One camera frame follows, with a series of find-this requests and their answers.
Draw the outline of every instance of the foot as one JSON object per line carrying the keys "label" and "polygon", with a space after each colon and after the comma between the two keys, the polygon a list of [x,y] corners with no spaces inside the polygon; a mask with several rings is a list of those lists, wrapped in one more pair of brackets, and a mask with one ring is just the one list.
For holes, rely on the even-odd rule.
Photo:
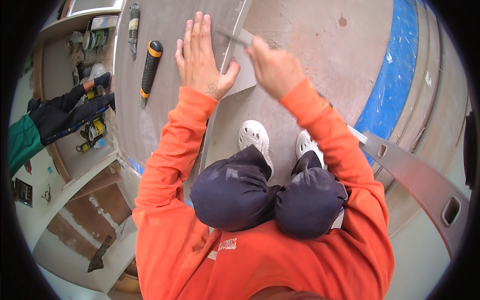
{"label": "foot", "polygon": [[108,95],[108,104],[115,111],[115,93]]}
{"label": "foot", "polygon": [[94,79],[95,86],[96,85],[101,85],[103,86],[104,89],[107,89],[108,86],[110,85],[110,78],[111,78],[111,73],[107,72],[103,74],[100,77],[97,77]]}
{"label": "foot", "polygon": [[300,159],[302,155],[304,155],[310,150],[313,150],[317,154],[323,168],[325,166],[324,153],[318,149],[317,142],[310,136],[308,131],[305,129],[304,131],[300,132],[297,137],[297,148],[295,149],[295,152],[297,153],[297,159]]}
{"label": "foot", "polygon": [[268,180],[270,180],[273,177],[273,163],[268,155],[270,141],[265,127],[255,120],[243,122],[239,130],[240,150],[243,150],[250,145],[254,145],[255,148],[262,153],[267,165],[271,168],[272,173],[270,174],[270,178],[268,178]]}

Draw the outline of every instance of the black pants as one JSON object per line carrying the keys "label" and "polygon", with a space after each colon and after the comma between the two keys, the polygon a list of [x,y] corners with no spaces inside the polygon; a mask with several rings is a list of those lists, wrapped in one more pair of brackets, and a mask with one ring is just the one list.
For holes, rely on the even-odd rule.
{"label": "black pants", "polygon": [[314,151],[296,163],[286,186],[267,186],[271,169],[250,145],[207,167],[192,185],[190,198],[198,219],[225,231],[250,229],[276,219],[287,235],[315,239],[332,226],[347,193],[321,168]]}
{"label": "black pants", "polygon": [[40,132],[40,141],[43,145],[51,144],[77,131],[97,113],[105,111],[109,105],[115,107],[115,100],[108,95],[75,107],[84,94],[84,86],[77,85],[63,96],[43,100],[37,109],[30,112],[29,116]]}

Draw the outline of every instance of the hand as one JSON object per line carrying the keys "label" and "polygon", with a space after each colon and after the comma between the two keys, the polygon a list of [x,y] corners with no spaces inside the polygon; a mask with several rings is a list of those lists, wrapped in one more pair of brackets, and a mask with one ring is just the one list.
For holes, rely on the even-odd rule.
{"label": "hand", "polygon": [[240,65],[232,58],[227,74],[218,72],[212,50],[211,23],[210,16],[201,12],[195,14],[195,23],[188,20],[185,39],[177,41],[175,59],[182,86],[220,100],[232,88]]}
{"label": "hand", "polygon": [[303,66],[294,55],[283,49],[269,49],[261,37],[254,37],[245,52],[252,60],[258,83],[277,100],[305,78]]}

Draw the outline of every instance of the tattoo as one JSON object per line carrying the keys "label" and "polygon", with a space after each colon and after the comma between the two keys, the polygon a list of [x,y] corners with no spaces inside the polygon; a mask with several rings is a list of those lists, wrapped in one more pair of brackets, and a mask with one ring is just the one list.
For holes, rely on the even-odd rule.
{"label": "tattoo", "polygon": [[208,91],[206,91],[204,94],[205,95],[211,95],[212,98],[218,98],[223,94],[223,89],[219,89],[217,87],[218,80],[215,80],[211,84],[208,85]]}

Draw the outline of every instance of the metal bracket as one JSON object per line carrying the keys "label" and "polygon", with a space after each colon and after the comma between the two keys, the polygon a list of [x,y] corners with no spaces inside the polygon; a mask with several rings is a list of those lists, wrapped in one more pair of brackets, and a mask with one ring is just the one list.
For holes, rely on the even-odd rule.
{"label": "metal bracket", "polygon": [[356,132],[364,137],[359,137],[360,148],[392,174],[427,213],[452,257],[467,223],[468,199],[450,180],[407,150],[374,134]]}

